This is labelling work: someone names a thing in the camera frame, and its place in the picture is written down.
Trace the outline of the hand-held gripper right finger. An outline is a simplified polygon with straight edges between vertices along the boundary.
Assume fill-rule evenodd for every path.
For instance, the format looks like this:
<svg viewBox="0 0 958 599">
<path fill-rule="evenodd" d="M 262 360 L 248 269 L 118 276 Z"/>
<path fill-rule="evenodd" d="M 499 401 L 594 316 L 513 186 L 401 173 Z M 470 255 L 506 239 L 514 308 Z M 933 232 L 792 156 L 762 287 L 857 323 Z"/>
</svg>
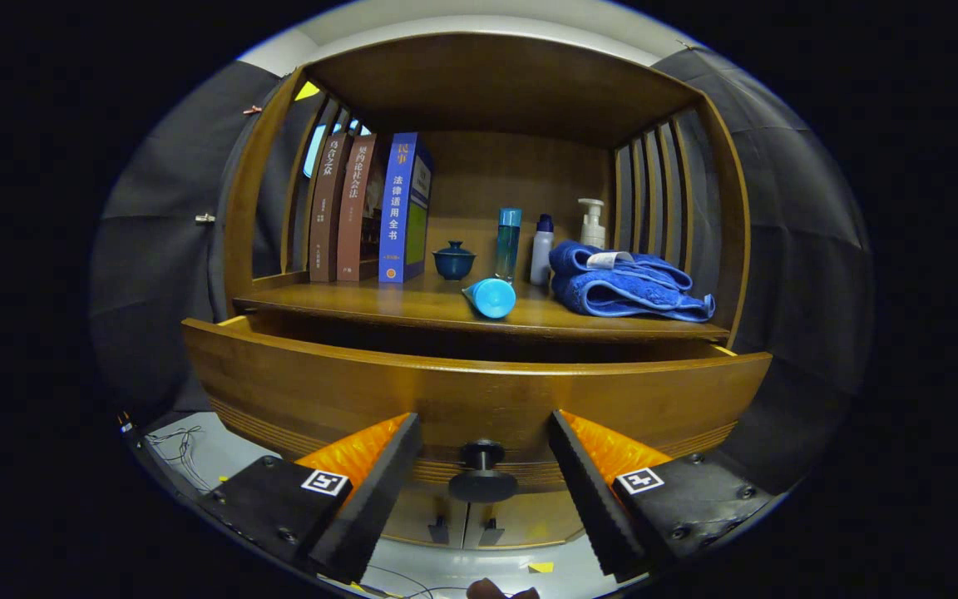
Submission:
<svg viewBox="0 0 958 599">
<path fill-rule="evenodd" d="M 722 455 L 670 458 L 564 410 L 548 440 L 598 564 L 619 582 L 698 560 L 774 500 Z"/>
</svg>

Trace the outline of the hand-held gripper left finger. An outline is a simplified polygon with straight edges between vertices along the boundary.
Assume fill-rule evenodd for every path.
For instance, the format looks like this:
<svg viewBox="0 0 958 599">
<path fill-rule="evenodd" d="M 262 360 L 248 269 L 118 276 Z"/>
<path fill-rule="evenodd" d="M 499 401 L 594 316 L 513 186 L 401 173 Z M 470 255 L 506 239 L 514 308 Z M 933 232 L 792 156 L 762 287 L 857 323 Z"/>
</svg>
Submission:
<svg viewBox="0 0 958 599">
<path fill-rule="evenodd" d="M 421 446 L 418 414 L 399 414 L 295 462 L 255 459 L 199 507 L 293 569 L 360 582 Z"/>
</svg>

